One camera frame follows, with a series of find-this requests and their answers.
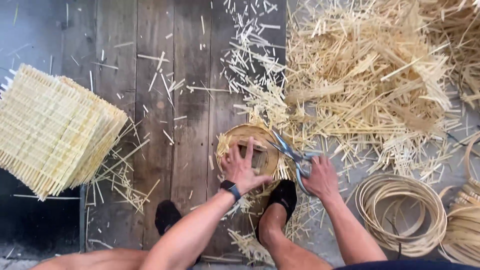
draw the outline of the metal scissors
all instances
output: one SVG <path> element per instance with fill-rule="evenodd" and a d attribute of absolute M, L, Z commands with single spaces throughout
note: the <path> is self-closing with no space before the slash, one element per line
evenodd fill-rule
<path fill-rule="evenodd" d="M 297 182 L 299 183 L 300 189 L 307 194 L 308 196 L 313 196 L 310 192 L 307 191 L 305 186 L 303 185 L 301 181 L 301 177 L 304 178 L 310 178 L 310 171 L 306 171 L 301 167 L 301 163 L 303 161 L 306 161 L 312 164 L 312 156 L 315 156 L 314 153 L 306 153 L 306 154 L 299 154 L 298 152 L 294 151 L 283 139 L 280 137 L 275 131 L 273 131 L 273 134 L 275 135 L 275 138 L 277 141 L 279 141 L 280 145 L 277 145 L 276 143 L 273 143 L 271 141 L 268 141 L 271 145 L 273 145 L 278 151 L 281 153 L 284 153 L 287 157 L 293 159 L 295 162 L 296 168 L 296 173 L 297 173 Z"/>

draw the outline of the gray floor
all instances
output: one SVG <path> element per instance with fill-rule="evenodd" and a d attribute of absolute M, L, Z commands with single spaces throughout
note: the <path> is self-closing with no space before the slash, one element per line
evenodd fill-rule
<path fill-rule="evenodd" d="M 63 16 L 65 15 L 64 4 L 59 5 L 56 1 L 42 0 L 38 3 L 42 4 L 33 4 L 28 0 L 19 0 L 19 1 L 5 1 L 0 2 L 0 36 L 3 38 L 0 40 L 0 75 L 1 77 L 8 75 L 5 69 L 18 68 L 19 63 L 24 62 L 28 63 L 40 70 L 45 72 L 49 71 L 50 66 L 50 56 L 53 56 L 53 74 L 60 74 L 61 71 L 61 62 L 55 61 L 56 59 L 61 58 L 62 50 L 62 33 L 61 33 L 61 23 L 60 21 L 64 20 Z M 19 3 L 18 17 L 13 26 L 13 18 L 16 9 L 16 5 Z M 24 44 L 31 44 L 28 47 L 20 50 L 18 56 L 15 54 L 7 56 L 7 54 Z M 468 124 L 476 125 L 479 123 L 479 114 L 477 112 L 467 110 L 468 115 Z M 461 139 L 466 136 L 466 132 L 459 131 L 453 132 L 457 138 Z M 443 180 L 441 183 L 435 184 L 433 188 L 438 192 L 446 186 L 455 185 L 461 186 L 465 182 L 464 178 L 464 167 L 460 162 L 462 156 L 464 155 L 464 149 L 456 152 L 454 157 L 449 160 L 451 163 L 452 171 L 447 168 L 445 169 Z M 343 163 L 339 161 L 339 157 L 334 159 L 337 168 L 342 168 Z M 472 159 L 475 167 L 480 167 L 478 159 Z M 367 174 L 364 169 L 358 169 L 356 171 L 350 171 L 351 183 L 344 185 L 342 187 L 347 187 L 349 190 L 353 189 L 354 186 L 364 179 Z M 347 182 L 345 177 L 341 177 L 340 181 Z M 445 198 L 445 205 L 448 205 L 447 200 L 451 199 L 450 197 Z M 348 204 L 349 208 L 358 216 L 358 212 L 355 208 L 354 200 L 351 200 Z M 311 228 L 316 228 L 312 230 L 311 236 L 309 239 L 304 238 L 303 241 L 299 242 L 299 245 L 311 250 L 312 252 L 320 255 L 325 258 L 333 266 L 342 266 L 343 260 L 341 259 L 338 246 L 336 244 L 335 238 L 329 233 L 328 227 L 331 228 L 331 223 L 328 217 L 325 217 L 324 227 L 319 229 L 319 224 L 317 222 L 311 223 Z M 310 245 L 307 242 L 316 243 L 315 245 Z M 394 258 L 396 256 L 395 252 L 387 252 L 389 258 Z M 426 258 L 437 258 L 438 253 L 436 251 L 432 252 Z M 12 261 L 12 260 L 0 260 L 1 269 L 25 269 L 34 265 L 35 262 L 32 261 Z M 246 269 L 244 266 L 231 266 L 231 265 L 207 265 L 203 264 L 201 266 L 195 267 L 196 269 Z"/>

